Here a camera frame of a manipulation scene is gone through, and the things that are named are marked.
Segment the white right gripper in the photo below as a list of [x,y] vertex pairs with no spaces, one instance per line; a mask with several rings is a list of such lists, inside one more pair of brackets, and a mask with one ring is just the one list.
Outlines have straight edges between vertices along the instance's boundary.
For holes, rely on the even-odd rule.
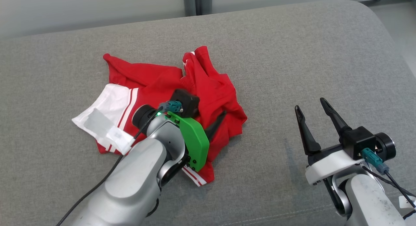
[[[330,105],[330,103],[323,97],[320,98],[320,103],[326,115],[331,118],[331,121],[339,135],[339,143],[344,142],[343,133],[351,131],[352,128],[343,120],[338,112]],[[303,143],[304,153],[308,156],[313,156],[321,152],[321,146],[314,139],[311,131],[306,125],[306,119],[301,111],[299,105],[296,105],[295,114],[297,124],[300,131],[301,140]],[[319,161],[309,165],[306,168],[305,176],[308,184],[313,185],[317,181],[324,180],[334,174],[347,170],[348,168],[360,164],[364,159],[354,160],[343,149],[341,145],[331,147],[335,151],[331,151],[329,155],[325,156]]]

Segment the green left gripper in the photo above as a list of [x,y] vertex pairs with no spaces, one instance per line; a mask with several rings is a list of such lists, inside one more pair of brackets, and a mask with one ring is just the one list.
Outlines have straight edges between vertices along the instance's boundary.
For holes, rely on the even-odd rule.
[[179,127],[189,155],[189,166],[199,172],[205,165],[210,142],[213,141],[217,130],[227,112],[224,110],[216,120],[205,129],[193,118],[182,118],[173,112],[167,112],[166,117]]

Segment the red and white garment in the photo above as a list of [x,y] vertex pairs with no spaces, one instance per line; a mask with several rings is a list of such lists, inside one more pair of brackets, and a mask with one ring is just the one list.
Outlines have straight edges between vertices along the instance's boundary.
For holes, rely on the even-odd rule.
[[110,142],[84,126],[94,109],[102,112],[116,127],[134,136],[139,129],[132,124],[132,118],[140,106],[149,104],[158,108],[160,103],[171,99],[174,90],[185,89],[200,99],[196,121],[204,129],[208,129],[226,111],[224,120],[210,141],[204,166],[199,171],[193,171],[191,167],[183,168],[197,186],[211,183],[215,178],[212,162],[230,138],[242,133],[247,116],[237,102],[235,87],[228,75],[218,73],[212,65],[207,47],[201,46],[185,53],[183,69],[129,63],[110,54],[105,54],[103,59],[109,66],[109,83],[89,108],[72,119],[77,127],[95,138],[98,152],[120,155]]

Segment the white paper label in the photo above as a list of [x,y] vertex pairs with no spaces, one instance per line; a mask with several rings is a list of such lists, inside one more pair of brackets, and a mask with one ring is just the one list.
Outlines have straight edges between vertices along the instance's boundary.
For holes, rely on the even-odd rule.
[[413,196],[409,196],[408,197],[412,203],[410,203],[406,197],[404,197],[403,195],[400,195],[398,197],[399,199],[399,207],[400,208],[415,208],[416,209],[416,197]]

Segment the grey partition post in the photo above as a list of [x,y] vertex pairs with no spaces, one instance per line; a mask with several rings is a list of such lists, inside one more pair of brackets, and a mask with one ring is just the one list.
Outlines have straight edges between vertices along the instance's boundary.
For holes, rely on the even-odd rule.
[[212,14],[213,0],[199,0],[199,15]]
[[196,0],[183,0],[184,2],[184,10],[185,10],[185,16],[196,16],[197,10],[196,10]]

